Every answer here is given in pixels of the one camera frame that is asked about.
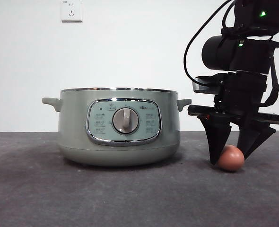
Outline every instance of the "stainless steel rim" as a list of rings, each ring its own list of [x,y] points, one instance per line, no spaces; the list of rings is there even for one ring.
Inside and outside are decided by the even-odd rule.
[[[177,93],[176,91],[171,90],[162,90],[162,89],[151,89],[151,88],[131,88],[131,87],[86,87],[86,88],[71,88],[62,90],[62,92],[66,91],[100,91],[100,90],[108,90],[108,91],[159,91],[159,92],[172,92]]]

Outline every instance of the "pot handle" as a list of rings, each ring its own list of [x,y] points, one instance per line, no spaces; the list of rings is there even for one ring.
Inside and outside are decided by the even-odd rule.
[[[60,112],[63,101],[59,98],[42,98],[42,103],[52,105],[56,112]]]
[[[181,112],[183,107],[186,105],[190,105],[192,103],[192,99],[181,99],[177,101],[178,111]]]

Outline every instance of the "control panel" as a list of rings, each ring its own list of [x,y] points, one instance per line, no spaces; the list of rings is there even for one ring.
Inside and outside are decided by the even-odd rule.
[[[88,108],[86,130],[97,144],[131,146],[152,142],[160,133],[161,117],[150,100],[111,98]]]

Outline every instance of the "green led light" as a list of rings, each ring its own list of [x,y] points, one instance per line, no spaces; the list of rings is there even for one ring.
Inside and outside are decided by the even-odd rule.
[[[265,15],[267,15],[267,13],[265,11],[262,11],[259,16],[264,17]]]

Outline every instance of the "chrome trim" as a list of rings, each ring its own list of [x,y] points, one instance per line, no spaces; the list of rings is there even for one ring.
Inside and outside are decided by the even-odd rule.
[[[95,137],[90,132],[90,129],[89,129],[89,116],[90,116],[91,108],[95,103],[109,102],[109,101],[114,101],[114,102],[115,101],[137,101],[137,102],[149,102],[149,103],[155,104],[155,106],[157,107],[158,115],[159,115],[159,129],[158,129],[157,133],[154,136],[147,138],[147,139],[143,139],[143,140],[105,140],[105,139]],[[90,104],[90,106],[88,107],[85,129],[86,129],[86,133],[87,133],[88,137],[96,144],[108,145],[108,146],[119,146],[119,147],[137,146],[137,145],[151,143],[157,139],[157,137],[159,136],[159,134],[162,130],[162,117],[161,117],[161,113],[160,113],[158,105],[155,102],[153,102],[152,100],[137,99],[137,98],[116,98],[116,97],[107,98],[107,99],[98,99],[98,100],[92,102]]]
[[[159,91],[159,92],[172,92],[177,93],[177,91],[163,90],[163,89],[151,89],[151,88],[132,88],[132,87],[87,87],[87,88],[71,88],[62,90],[61,93],[66,91]]]

